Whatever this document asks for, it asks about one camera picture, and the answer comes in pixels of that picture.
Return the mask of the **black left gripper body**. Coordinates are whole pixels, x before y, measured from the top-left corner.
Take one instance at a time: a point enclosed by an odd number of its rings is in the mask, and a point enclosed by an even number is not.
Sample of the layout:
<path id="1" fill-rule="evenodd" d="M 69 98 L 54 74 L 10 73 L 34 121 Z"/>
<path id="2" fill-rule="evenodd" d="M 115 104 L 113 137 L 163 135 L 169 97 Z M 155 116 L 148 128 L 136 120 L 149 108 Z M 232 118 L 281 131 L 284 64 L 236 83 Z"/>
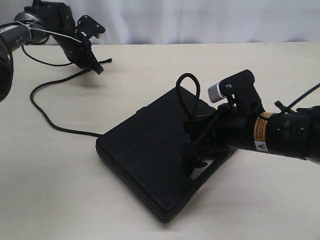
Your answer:
<path id="1" fill-rule="evenodd" d="M 94 56 L 92 37 L 100 38 L 106 29 L 88 15 L 83 15 L 75 26 L 73 33 L 60 33 L 53 38 L 62 48 L 67 59 L 81 69 L 87 69 L 88 59 Z"/>

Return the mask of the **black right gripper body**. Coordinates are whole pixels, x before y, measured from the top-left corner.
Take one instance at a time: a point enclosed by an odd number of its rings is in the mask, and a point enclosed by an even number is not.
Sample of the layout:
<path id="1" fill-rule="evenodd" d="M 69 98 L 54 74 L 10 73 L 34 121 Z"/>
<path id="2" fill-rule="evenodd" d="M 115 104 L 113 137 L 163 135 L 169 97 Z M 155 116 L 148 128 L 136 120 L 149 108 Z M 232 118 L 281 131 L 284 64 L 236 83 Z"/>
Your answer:
<path id="1" fill-rule="evenodd" d="M 256 151 L 255 125 L 258 116 L 265 112 L 262 100 L 255 89 L 255 77 L 248 70 L 242 70 L 219 81 L 226 103 L 211 113 L 196 118 L 212 117 L 214 138 L 190 140 L 186 144 L 187 152 L 225 152 L 230 150 Z"/>

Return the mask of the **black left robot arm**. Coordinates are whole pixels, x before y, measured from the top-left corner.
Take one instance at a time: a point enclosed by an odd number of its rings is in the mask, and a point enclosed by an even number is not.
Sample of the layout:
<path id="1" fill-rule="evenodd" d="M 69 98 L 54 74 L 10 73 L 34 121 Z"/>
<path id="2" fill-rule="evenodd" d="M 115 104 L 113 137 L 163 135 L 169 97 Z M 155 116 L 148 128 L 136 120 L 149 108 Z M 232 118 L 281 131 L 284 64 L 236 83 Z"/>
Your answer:
<path id="1" fill-rule="evenodd" d="M 75 20 L 70 6 L 63 2 L 35 0 L 10 23 L 0 27 L 0 99 L 10 93 L 14 78 L 13 52 L 25 45 L 41 45 L 53 37 L 67 60 L 83 70 L 103 72 L 92 50 L 91 38 L 106 29 L 85 14 Z"/>

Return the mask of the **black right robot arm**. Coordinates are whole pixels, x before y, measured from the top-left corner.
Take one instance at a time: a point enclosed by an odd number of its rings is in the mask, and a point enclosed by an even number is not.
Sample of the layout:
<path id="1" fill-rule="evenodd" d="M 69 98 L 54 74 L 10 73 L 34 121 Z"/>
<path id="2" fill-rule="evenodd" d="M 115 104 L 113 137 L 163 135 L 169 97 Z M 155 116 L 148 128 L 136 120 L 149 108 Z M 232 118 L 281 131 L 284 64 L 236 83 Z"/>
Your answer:
<path id="1" fill-rule="evenodd" d="M 221 157 L 231 150 L 247 150 L 285 156 L 314 163 L 320 161 L 320 108 L 297 108 L 277 101 L 278 113 L 264 109 L 246 69 L 208 88 L 212 103 L 227 99 L 203 116 L 187 114 L 184 130 L 190 135 L 183 169 L 191 175 L 206 166 L 206 157 Z"/>

